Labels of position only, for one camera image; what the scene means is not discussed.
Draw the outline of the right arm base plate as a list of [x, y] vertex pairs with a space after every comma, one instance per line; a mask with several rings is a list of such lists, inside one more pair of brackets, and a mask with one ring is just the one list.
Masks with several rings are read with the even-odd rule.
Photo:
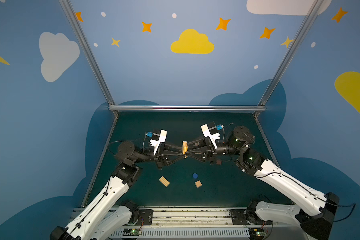
[[231, 209], [229, 216], [233, 225], [271, 225], [272, 221], [263, 221], [253, 210], [247, 209]]

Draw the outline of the short wood block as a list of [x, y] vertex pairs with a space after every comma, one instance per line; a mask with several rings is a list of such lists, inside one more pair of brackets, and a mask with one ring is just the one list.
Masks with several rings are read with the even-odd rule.
[[182, 145], [182, 153], [183, 155], [185, 155], [188, 151], [188, 142], [187, 141], [183, 141], [183, 145]]

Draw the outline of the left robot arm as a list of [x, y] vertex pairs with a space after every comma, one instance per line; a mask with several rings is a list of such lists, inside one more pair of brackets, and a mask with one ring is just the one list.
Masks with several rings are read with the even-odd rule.
[[91, 203], [66, 227], [57, 226], [50, 234], [51, 240], [106, 240], [115, 230], [138, 221], [140, 207], [131, 201], [124, 201], [116, 213], [107, 216], [113, 205], [130, 189], [142, 173], [136, 162], [164, 161], [170, 164], [169, 157], [184, 158], [188, 151], [188, 143], [175, 147], [173, 152], [167, 151], [163, 141], [151, 141], [153, 153], [147, 155], [131, 141], [119, 145], [116, 157], [119, 159], [115, 171], [101, 192]]

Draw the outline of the wide wood block front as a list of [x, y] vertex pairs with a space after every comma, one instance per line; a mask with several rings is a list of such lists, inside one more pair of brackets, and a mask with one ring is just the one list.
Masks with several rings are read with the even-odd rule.
[[165, 187], [168, 187], [170, 182], [165, 177], [159, 178], [160, 183], [162, 183]]

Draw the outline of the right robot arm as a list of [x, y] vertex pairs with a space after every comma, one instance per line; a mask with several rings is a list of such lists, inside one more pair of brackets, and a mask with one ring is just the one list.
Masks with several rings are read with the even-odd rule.
[[300, 227], [310, 239], [329, 239], [339, 207], [337, 195], [324, 194], [303, 184], [251, 149], [255, 136], [244, 126], [235, 127], [226, 141], [220, 139], [221, 126], [203, 125], [201, 128], [203, 138], [183, 142], [183, 154], [194, 158], [200, 156], [203, 161], [220, 155], [238, 155], [235, 164], [242, 172], [267, 183], [293, 202], [281, 205], [253, 200], [244, 213], [231, 214], [233, 219], [243, 218], [249, 224], [285, 223]]

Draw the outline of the small wood cube front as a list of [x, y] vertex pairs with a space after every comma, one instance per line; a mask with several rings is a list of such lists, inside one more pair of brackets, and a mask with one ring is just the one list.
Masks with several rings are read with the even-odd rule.
[[202, 183], [201, 183], [201, 181], [196, 181], [195, 185], [197, 188], [200, 188], [202, 186]]

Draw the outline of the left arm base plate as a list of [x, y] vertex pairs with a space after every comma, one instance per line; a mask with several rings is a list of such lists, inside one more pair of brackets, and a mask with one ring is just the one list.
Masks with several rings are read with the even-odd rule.
[[135, 226], [151, 226], [153, 221], [153, 210], [142, 209], [132, 214], [131, 223]]

